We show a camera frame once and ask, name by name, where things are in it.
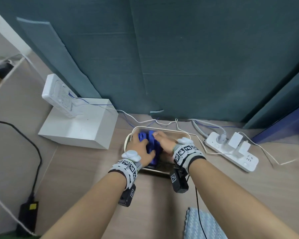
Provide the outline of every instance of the blue textile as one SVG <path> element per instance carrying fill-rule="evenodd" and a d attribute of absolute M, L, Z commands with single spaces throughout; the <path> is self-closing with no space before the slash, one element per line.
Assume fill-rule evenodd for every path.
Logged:
<path fill-rule="evenodd" d="M 199 215 L 207 239 L 227 239 L 211 214 L 199 210 Z M 187 210 L 184 239 L 206 239 L 200 227 L 197 208 L 189 207 Z"/>

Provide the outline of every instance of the blue knitted fabric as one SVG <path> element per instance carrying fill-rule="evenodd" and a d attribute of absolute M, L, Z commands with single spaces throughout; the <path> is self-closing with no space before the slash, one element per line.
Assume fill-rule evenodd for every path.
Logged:
<path fill-rule="evenodd" d="M 199 215 L 207 239 L 227 239 L 211 214 L 199 210 Z M 198 210 L 194 207 L 189 207 L 186 213 L 184 239 L 206 239 L 200 227 Z"/>

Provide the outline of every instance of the yellow label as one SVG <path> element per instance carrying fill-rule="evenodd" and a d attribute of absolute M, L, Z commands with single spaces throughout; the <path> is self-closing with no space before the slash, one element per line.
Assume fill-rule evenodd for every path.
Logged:
<path fill-rule="evenodd" d="M 31 204 L 29 210 L 35 210 L 37 208 L 37 204 Z"/>

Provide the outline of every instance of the gray panel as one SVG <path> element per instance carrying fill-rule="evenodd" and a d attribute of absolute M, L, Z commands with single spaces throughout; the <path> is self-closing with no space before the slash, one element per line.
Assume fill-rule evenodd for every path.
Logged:
<path fill-rule="evenodd" d="M 101 98 L 88 77 L 83 74 L 49 22 L 17 17 L 20 26 L 38 49 L 83 97 Z"/>
<path fill-rule="evenodd" d="M 257 112 L 245 124 L 244 128 L 267 128 L 298 107 L 299 73 Z"/>
<path fill-rule="evenodd" d="M 146 90 L 166 116 L 242 121 L 299 63 L 299 0 L 130 4 Z"/>
<path fill-rule="evenodd" d="M 129 0 L 0 0 L 0 15 L 61 78 L 16 17 L 50 22 L 79 69 L 117 109 L 160 109 L 145 91 Z"/>

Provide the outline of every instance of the black cable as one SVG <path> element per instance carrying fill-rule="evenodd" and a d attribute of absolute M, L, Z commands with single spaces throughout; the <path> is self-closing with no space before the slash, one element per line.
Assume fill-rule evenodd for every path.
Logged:
<path fill-rule="evenodd" d="M 8 123 L 8 122 L 4 122 L 4 121 L 0 121 L 0 123 L 9 125 L 9 126 L 11 126 L 13 129 L 15 129 L 21 136 L 23 136 L 26 140 L 28 140 L 29 143 L 31 143 L 31 144 L 35 147 L 35 149 L 37 150 L 37 152 L 38 152 L 38 154 L 39 154 L 40 163 L 39 163 L 39 165 L 38 165 L 37 172 L 36 172 L 36 175 L 35 175 L 35 178 L 34 178 L 34 182 L 33 182 L 33 186 L 32 186 L 32 190 L 31 190 L 31 194 L 30 194 L 29 199 L 28 199 L 29 201 L 34 201 L 34 189 L 35 189 L 35 185 L 36 185 L 37 180 L 38 180 L 39 170 L 40 170 L 40 167 L 41 167 L 41 165 L 42 165 L 42 156 L 41 156 L 40 150 L 39 150 L 39 148 L 34 144 L 34 142 L 32 142 L 29 138 L 27 138 L 27 136 L 24 135 L 22 132 L 20 132 L 20 130 L 17 129 L 13 124 Z"/>
<path fill-rule="evenodd" d="M 197 209 L 198 209 L 199 223 L 200 223 L 200 227 L 201 227 L 201 229 L 203 230 L 204 236 L 205 236 L 205 238 L 207 239 L 207 236 L 206 236 L 206 234 L 205 234 L 205 231 L 204 231 L 204 229 L 203 229 L 203 226 L 201 225 L 201 220 L 200 220 L 200 215 L 199 215 L 199 205 L 198 205 L 198 194 L 197 194 L 197 188 L 196 188 L 196 186 L 195 186 L 195 191 L 196 191 L 196 201 L 197 201 Z"/>

